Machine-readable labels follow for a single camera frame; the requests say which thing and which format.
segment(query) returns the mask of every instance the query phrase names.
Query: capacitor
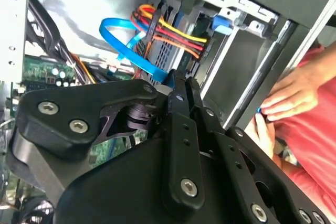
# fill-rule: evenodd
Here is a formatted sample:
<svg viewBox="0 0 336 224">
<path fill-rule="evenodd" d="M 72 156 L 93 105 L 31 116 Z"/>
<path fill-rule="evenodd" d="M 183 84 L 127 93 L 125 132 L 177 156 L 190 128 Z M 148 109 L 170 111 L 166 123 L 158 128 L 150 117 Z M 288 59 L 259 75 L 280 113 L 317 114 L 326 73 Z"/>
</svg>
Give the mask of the capacitor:
<svg viewBox="0 0 336 224">
<path fill-rule="evenodd" d="M 51 73 L 54 75 L 54 76 L 58 76 L 59 74 L 59 70 L 57 67 L 53 67 L 53 69 L 51 70 Z"/>
<path fill-rule="evenodd" d="M 59 73 L 59 76 L 60 76 L 62 79 L 64 79 L 64 78 L 66 77 L 66 74 L 65 74 L 64 71 L 61 71 L 61 72 Z"/>
<path fill-rule="evenodd" d="M 55 82 L 56 86 L 58 87 L 62 87 L 62 80 L 60 78 L 56 79 L 56 82 Z"/>
</svg>

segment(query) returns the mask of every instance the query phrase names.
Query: yellow wire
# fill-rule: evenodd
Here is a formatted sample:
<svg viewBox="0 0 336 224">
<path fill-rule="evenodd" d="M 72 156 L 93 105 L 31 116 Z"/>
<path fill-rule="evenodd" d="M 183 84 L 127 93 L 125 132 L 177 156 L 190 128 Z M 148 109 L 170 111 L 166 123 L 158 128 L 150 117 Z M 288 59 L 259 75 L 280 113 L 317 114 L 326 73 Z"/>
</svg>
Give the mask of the yellow wire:
<svg viewBox="0 0 336 224">
<path fill-rule="evenodd" d="M 94 81 L 94 78 L 92 77 L 92 75 L 90 74 L 90 72 L 88 71 L 88 69 L 86 68 L 86 66 L 83 64 L 83 62 L 81 62 L 81 60 L 79 59 L 79 57 L 75 54 L 71 54 L 74 58 L 77 59 L 77 62 L 82 66 L 84 72 L 87 74 L 87 76 L 89 77 L 90 81 L 94 84 L 96 83 Z"/>
<path fill-rule="evenodd" d="M 182 48 L 183 50 L 185 50 L 185 51 L 191 53 L 196 59 L 199 58 L 199 55 L 198 55 L 197 53 L 195 53 L 193 50 L 190 50 L 189 48 L 186 48 L 186 47 L 184 47 L 184 46 L 182 46 L 182 45 L 180 45 L 180 44 L 178 44 L 178 43 L 175 43 L 175 42 L 173 42 L 173 41 L 171 41 L 171 40 L 169 40 L 169 39 L 162 38 L 162 37 L 159 37 L 159 36 L 154 36 L 153 39 L 155 39 L 155 40 L 159 40 L 159 41 L 163 41 L 163 42 L 166 42 L 166 43 L 168 43 L 168 44 L 170 44 L 170 45 L 173 45 L 173 46 L 175 46 L 175 47 Z"/>
<path fill-rule="evenodd" d="M 147 18 L 150 18 L 152 19 L 153 18 L 153 15 L 147 11 L 144 10 L 144 8 L 151 8 L 153 10 L 155 10 L 155 8 L 151 5 L 141 5 L 139 7 L 139 10 L 142 12 L 142 14 L 147 17 Z M 190 39 L 190 40 L 193 40 L 193 41 L 197 41 L 197 42 L 207 42 L 207 39 L 204 39 L 204 38 L 199 38 L 199 37 L 194 37 L 194 36 L 191 36 L 191 35 L 188 35 L 188 34 L 185 34 L 183 32 L 181 32 L 180 30 L 176 29 L 175 27 L 169 25 L 166 21 L 163 20 L 163 18 L 161 17 L 160 20 L 159 20 L 160 24 L 165 26 L 166 28 L 168 28 L 169 30 L 187 38 L 187 39 Z"/>
</svg>

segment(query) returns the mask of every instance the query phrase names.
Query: green circuit board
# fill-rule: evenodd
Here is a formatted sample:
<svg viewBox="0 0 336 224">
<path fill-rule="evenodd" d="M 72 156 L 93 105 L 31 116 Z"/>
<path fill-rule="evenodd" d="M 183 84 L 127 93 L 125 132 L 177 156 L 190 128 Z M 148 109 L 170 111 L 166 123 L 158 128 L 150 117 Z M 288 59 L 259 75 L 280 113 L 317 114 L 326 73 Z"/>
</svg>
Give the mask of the green circuit board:
<svg viewBox="0 0 336 224">
<path fill-rule="evenodd" d="M 53 69 L 57 69 L 58 74 L 53 74 Z M 54 84 L 61 72 L 64 72 L 65 78 L 69 80 L 75 77 L 74 70 L 66 64 L 53 62 L 52 59 L 45 57 L 26 56 L 24 58 L 23 79 L 25 81 Z"/>
<path fill-rule="evenodd" d="M 57 69 L 58 74 L 53 72 L 53 69 L 55 68 Z M 73 80 L 75 78 L 75 72 L 66 64 L 54 62 L 52 59 L 46 57 L 26 55 L 24 58 L 23 81 L 20 85 L 25 87 L 25 92 L 58 88 L 55 85 L 55 81 L 60 78 L 59 73 L 61 72 L 65 73 L 64 78 L 67 78 L 68 80 Z M 120 80 L 131 79 L 130 75 L 123 72 L 116 72 L 113 75 Z M 14 94 L 13 91 L 14 83 L 12 83 L 11 97 L 7 99 L 6 106 L 11 110 L 10 115 L 15 117 L 18 105 L 13 103 L 13 99 L 19 100 L 22 94 L 18 96 L 18 94 Z M 140 131 L 136 132 L 134 135 L 134 137 L 138 138 L 140 141 L 143 140 L 144 136 L 145 134 Z M 95 157 L 91 166 L 96 167 L 101 165 L 125 151 L 126 146 L 122 137 L 113 138 L 101 144 L 95 145 L 90 153 L 91 156 Z"/>
</svg>

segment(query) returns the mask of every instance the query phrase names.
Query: black wire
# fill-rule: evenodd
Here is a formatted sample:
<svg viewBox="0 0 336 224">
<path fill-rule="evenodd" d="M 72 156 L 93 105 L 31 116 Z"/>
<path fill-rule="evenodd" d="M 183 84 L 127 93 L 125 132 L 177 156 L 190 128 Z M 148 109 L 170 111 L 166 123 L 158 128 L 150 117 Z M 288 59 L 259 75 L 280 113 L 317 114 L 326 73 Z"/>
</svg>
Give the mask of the black wire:
<svg viewBox="0 0 336 224">
<path fill-rule="evenodd" d="M 63 39 L 61 39 L 61 41 L 59 42 L 59 51 L 60 54 L 67 59 L 69 64 L 74 66 L 73 69 L 76 72 L 78 81 L 81 84 L 86 84 L 87 79 L 85 78 L 86 75 L 84 74 L 84 70 L 82 69 L 81 65 L 77 64 L 76 61 L 73 59 Z"/>
</svg>

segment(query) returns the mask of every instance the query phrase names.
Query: red shirt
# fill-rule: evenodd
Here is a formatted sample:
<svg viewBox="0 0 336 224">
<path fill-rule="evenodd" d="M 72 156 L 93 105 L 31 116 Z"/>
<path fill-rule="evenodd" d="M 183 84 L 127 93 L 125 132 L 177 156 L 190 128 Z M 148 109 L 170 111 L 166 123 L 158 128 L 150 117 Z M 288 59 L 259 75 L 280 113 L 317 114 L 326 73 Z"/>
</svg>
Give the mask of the red shirt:
<svg viewBox="0 0 336 224">
<path fill-rule="evenodd" d="M 307 52 L 300 66 L 324 50 Z M 331 219 L 336 220 L 336 78 L 318 90 L 319 104 L 313 110 L 275 124 L 303 168 L 290 179 Z"/>
</svg>

